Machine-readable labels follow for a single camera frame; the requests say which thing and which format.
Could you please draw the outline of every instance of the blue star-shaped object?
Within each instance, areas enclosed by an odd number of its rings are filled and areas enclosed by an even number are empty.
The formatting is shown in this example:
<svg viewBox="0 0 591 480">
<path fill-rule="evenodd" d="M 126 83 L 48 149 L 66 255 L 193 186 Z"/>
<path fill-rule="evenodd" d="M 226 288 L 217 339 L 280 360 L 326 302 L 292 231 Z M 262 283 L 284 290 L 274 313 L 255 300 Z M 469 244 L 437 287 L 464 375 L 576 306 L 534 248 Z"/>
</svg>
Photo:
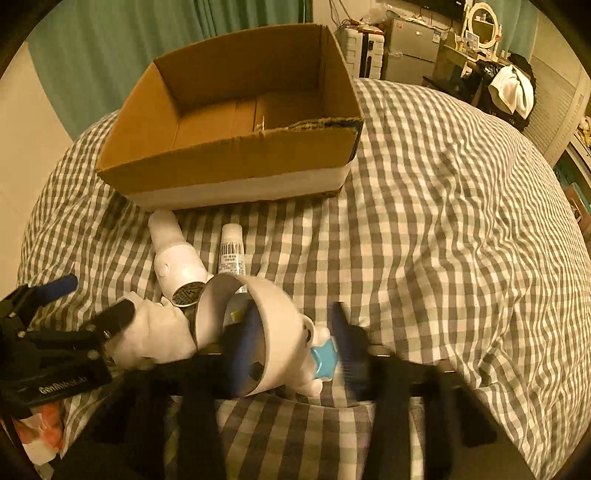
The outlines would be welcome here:
<svg viewBox="0 0 591 480">
<path fill-rule="evenodd" d="M 336 349 L 332 337 L 324 345 L 310 348 L 310 353 L 316 362 L 314 378 L 332 380 L 337 363 Z"/>
</svg>

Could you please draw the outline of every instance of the warning sticker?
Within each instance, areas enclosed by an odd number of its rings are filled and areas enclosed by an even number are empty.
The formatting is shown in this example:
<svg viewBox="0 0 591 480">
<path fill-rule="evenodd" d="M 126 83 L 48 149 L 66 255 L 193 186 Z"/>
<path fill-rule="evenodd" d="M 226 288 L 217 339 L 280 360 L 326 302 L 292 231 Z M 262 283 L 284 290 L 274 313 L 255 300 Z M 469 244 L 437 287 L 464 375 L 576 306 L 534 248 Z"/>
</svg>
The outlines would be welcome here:
<svg viewBox="0 0 591 480">
<path fill-rule="evenodd" d="M 189 307 L 199 301 L 205 283 L 195 281 L 187 283 L 174 292 L 171 302 L 176 307 Z"/>
</svg>

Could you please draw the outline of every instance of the white towel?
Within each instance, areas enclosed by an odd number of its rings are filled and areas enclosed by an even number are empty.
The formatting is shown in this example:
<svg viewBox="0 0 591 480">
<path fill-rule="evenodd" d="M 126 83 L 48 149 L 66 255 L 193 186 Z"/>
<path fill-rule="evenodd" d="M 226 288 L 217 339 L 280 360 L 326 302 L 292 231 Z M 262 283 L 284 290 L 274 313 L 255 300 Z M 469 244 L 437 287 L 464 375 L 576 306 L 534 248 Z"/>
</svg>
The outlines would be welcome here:
<svg viewBox="0 0 591 480">
<path fill-rule="evenodd" d="M 488 86 L 492 101 L 503 112 L 515 112 L 524 119 L 534 107 L 534 88 L 527 77 L 514 66 L 503 67 Z"/>
<path fill-rule="evenodd" d="M 127 370 L 138 368 L 146 358 L 166 364 L 189 358 L 197 351 L 189 321 L 165 297 L 162 303 L 143 300 L 135 292 L 124 297 L 135 305 L 131 324 L 105 343 L 105 351 Z"/>
</svg>

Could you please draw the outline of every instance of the open cardboard box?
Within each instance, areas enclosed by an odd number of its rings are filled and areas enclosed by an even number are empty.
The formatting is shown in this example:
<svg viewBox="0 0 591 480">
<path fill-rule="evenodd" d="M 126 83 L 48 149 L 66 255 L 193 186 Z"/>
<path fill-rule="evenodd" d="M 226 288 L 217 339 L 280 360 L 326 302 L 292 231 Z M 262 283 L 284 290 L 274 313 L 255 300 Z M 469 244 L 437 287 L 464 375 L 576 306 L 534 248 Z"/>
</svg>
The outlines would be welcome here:
<svg viewBox="0 0 591 480">
<path fill-rule="evenodd" d="M 362 125 L 327 27 L 244 30 L 156 58 L 96 170 L 147 210 L 338 192 Z"/>
</svg>

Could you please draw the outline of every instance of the gingham bedspread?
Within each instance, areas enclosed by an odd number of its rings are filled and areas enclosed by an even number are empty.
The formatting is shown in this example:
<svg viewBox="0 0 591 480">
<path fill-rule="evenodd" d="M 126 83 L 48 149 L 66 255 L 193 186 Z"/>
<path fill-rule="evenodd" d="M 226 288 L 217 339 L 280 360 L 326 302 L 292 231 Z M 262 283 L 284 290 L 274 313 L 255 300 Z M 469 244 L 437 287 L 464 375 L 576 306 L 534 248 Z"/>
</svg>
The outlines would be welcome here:
<svg viewBox="0 0 591 480">
<path fill-rule="evenodd" d="M 221 227 L 239 222 L 250 275 L 281 286 L 317 323 L 339 300 L 403 358 L 450 358 L 548 479 L 591 419 L 591 262 L 553 172 L 517 130 L 442 93 L 375 80 L 356 88 L 365 127 L 338 196 L 180 212 L 183 232 L 214 272 Z M 70 272 L 80 281 L 36 327 L 76 329 L 131 290 L 160 299 L 148 214 L 94 172 L 115 117 L 74 143 L 31 215 L 19 282 Z M 107 391 L 65 402 L 65 448 Z M 356 479 L 371 419 L 338 372 L 320 400 L 225 401 L 229 478 Z"/>
</svg>

